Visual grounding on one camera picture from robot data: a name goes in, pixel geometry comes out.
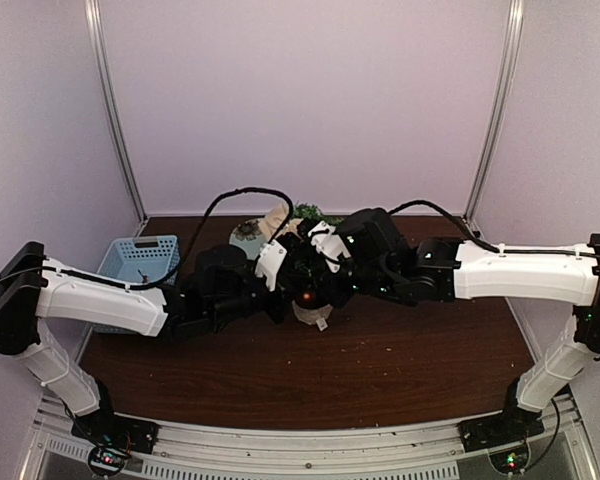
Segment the red brown bauble ornament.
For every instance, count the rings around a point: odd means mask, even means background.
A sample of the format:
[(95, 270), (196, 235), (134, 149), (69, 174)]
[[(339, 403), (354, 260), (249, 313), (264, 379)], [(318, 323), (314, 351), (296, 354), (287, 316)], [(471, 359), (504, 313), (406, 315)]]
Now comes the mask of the red brown bauble ornament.
[(295, 298), (295, 303), (303, 309), (318, 309), (327, 304), (324, 298), (316, 290), (306, 290), (299, 293)]

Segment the small green christmas tree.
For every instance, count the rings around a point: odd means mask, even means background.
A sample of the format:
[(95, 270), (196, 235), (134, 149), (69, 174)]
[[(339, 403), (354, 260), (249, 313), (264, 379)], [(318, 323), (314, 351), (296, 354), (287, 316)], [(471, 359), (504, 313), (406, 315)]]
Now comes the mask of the small green christmas tree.
[(305, 223), (307, 231), (310, 231), (320, 221), (325, 221), (332, 226), (337, 226), (344, 218), (341, 216), (326, 215), (317, 205), (309, 203), (296, 203), (294, 206), (294, 217), (301, 219), (301, 223), (297, 228), (297, 236), (301, 241), (301, 245), (293, 256), (293, 279), (295, 288), (292, 309), (295, 317), (300, 322), (310, 326), (316, 326), (316, 321), (318, 319), (324, 319), (327, 322), (327, 319), (333, 311), (333, 307), (327, 303), (325, 306), (318, 309), (303, 309), (295, 303), (295, 298), (299, 293), (306, 290), (316, 290), (319, 293), (319, 277), (322, 273), (326, 272), (328, 268), (325, 261), (317, 257), (316, 251), (313, 246), (310, 245), (310, 242), (304, 240), (300, 232), (300, 225)]

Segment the white battery box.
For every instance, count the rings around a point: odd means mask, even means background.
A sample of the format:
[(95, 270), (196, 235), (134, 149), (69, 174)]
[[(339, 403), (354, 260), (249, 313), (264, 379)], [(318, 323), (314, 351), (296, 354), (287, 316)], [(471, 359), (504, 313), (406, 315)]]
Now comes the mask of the white battery box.
[(316, 321), (316, 326), (319, 331), (324, 331), (328, 328), (328, 324), (324, 319), (318, 319)]

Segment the beige fabric bow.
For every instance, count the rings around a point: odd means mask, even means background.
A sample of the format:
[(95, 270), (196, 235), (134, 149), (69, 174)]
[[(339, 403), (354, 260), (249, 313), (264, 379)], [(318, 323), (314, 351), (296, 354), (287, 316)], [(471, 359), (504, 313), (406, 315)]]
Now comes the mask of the beige fabric bow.
[(286, 222), (285, 218), (288, 213), (289, 206), (286, 203), (281, 203), (258, 221), (258, 228), (266, 241), (286, 233), (298, 235), (297, 228), (301, 223), (301, 219), (294, 217)]

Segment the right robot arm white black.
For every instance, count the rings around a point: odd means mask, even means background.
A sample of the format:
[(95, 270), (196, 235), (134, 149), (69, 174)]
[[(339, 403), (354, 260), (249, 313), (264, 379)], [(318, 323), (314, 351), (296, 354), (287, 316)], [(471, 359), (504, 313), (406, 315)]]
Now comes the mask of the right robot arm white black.
[(566, 247), (494, 246), (467, 233), (412, 247), (382, 208), (358, 211), (308, 234), (328, 273), (321, 296), (340, 306), (355, 294), (402, 305), (507, 297), (572, 305), (560, 336), (514, 380), (493, 419), (499, 440), (515, 440), (556, 393), (600, 357), (600, 234)]

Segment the light blue flower plate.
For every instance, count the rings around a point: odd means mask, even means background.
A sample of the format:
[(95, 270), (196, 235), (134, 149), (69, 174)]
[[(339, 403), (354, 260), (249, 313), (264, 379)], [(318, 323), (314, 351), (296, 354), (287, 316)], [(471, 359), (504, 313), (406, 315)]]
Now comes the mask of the light blue flower plate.
[(229, 237), (229, 244), (244, 251), (248, 260), (255, 260), (266, 243), (259, 223), (258, 218), (245, 220), (232, 230)]

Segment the light blue plastic basket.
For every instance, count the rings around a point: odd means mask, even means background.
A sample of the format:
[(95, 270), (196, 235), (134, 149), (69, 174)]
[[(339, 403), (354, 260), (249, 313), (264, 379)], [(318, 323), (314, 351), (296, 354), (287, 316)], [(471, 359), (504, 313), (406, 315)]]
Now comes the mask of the light blue plastic basket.
[(163, 278), (179, 261), (176, 235), (120, 238), (111, 243), (97, 274), (125, 283), (141, 283), (137, 273), (141, 270), (152, 282)]

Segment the left circuit board with leds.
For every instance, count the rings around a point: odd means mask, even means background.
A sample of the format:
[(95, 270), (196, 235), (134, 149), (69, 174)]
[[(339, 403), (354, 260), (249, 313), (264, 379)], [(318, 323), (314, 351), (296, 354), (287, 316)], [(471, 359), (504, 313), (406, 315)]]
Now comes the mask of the left circuit board with leds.
[(87, 457), (90, 470), (102, 477), (120, 473), (126, 467), (127, 461), (120, 452), (101, 447), (94, 447)]

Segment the circuit board with leds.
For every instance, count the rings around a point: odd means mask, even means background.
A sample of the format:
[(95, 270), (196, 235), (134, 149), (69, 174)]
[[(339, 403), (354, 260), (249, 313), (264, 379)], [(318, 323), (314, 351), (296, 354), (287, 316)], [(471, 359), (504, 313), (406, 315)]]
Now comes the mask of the circuit board with leds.
[(101, 447), (94, 447), (87, 457), (90, 470), (102, 477), (120, 473), (126, 467), (127, 461), (120, 452)]
[(489, 461), (492, 468), (505, 476), (521, 474), (527, 468), (529, 460), (530, 451), (528, 448), (522, 446), (489, 453)]

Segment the right circuit board with leds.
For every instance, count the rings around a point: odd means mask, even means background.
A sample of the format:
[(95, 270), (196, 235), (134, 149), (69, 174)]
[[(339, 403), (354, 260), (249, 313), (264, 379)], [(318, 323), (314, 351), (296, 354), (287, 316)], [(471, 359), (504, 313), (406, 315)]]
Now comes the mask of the right circuit board with leds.
[(492, 468), (505, 476), (521, 474), (527, 468), (529, 460), (530, 451), (528, 448), (522, 446), (489, 453), (489, 461)]

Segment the front aluminium rail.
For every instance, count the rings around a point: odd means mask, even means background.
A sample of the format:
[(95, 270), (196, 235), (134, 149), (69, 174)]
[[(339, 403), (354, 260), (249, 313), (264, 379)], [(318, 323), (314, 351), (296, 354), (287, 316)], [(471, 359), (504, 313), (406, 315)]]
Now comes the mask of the front aluminium rail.
[[(556, 414), (543, 415), (545, 432), (493, 449), (468, 452), (462, 419), (399, 427), (324, 431), (248, 430), (156, 421), (152, 453), (132, 453), (112, 479), (600, 479), (577, 408), (561, 407), (558, 436), (542, 460), (522, 474), (502, 474), (492, 464), (504, 449), (528, 446), (530, 463), (542, 456)], [(71, 436), (60, 405), (43, 402), (29, 433), (15, 479), (99, 479), (87, 466), (93, 447)]]

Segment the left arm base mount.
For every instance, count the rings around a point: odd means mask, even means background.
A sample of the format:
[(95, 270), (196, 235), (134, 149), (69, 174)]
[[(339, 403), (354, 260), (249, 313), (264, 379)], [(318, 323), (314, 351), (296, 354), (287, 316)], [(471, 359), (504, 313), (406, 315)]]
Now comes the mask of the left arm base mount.
[(127, 417), (116, 417), (112, 425), (105, 427), (87, 426), (78, 420), (71, 428), (73, 436), (95, 446), (142, 454), (153, 453), (158, 433), (156, 423)]

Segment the left aluminium frame post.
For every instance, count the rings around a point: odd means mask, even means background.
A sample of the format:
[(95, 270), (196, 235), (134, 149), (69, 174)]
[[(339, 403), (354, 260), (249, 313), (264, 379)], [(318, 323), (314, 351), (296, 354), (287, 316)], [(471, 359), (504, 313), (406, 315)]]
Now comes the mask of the left aluminium frame post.
[(84, 2), (87, 29), (90, 36), (92, 50), (95, 57), (100, 88), (106, 112), (106, 121), (110, 131), (114, 152), (121, 170), (122, 178), (131, 203), (140, 223), (148, 219), (144, 203), (142, 201), (136, 176), (133, 171), (129, 152), (124, 136), (123, 126), (115, 97), (114, 83), (111, 77), (100, 2), (97, 0), (86, 0)]

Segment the aluminium frame post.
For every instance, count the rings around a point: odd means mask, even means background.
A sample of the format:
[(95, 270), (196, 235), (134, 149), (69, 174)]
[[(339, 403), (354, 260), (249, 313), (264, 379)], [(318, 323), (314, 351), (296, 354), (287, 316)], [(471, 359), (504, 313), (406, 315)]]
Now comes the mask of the aluminium frame post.
[(525, 10), (525, 1), (511, 0), (509, 2), (509, 13), (491, 113), (481, 148), (478, 168), (464, 211), (464, 219), (470, 225), (476, 224), (479, 204), (486, 188), (489, 171), (495, 158), (499, 136), (504, 124), (507, 102), (519, 58)]
[(100, 2), (97, 0), (86, 0), (84, 2), (87, 29), (90, 36), (92, 50), (95, 57), (100, 88), (106, 112), (106, 121), (110, 131), (114, 152), (121, 170), (122, 178), (131, 203), (140, 223), (148, 219), (144, 203), (142, 201), (136, 176), (133, 171), (129, 152), (124, 136), (123, 126), (115, 97), (114, 83), (111, 77)]

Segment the right aluminium frame post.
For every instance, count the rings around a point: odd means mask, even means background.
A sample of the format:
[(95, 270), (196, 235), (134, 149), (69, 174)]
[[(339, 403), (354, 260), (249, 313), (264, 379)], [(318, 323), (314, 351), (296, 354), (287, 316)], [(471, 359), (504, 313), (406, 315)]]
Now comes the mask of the right aluminium frame post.
[(470, 225), (476, 224), (479, 204), (486, 188), (489, 171), (495, 158), (499, 136), (504, 124), (507, 102), (519, 58), (525, 10), (525, 1), (511, 0), (509, 2), (509, 13), (491, 113), (481, 148), (478, 168), (464, 211), (464, 219)]

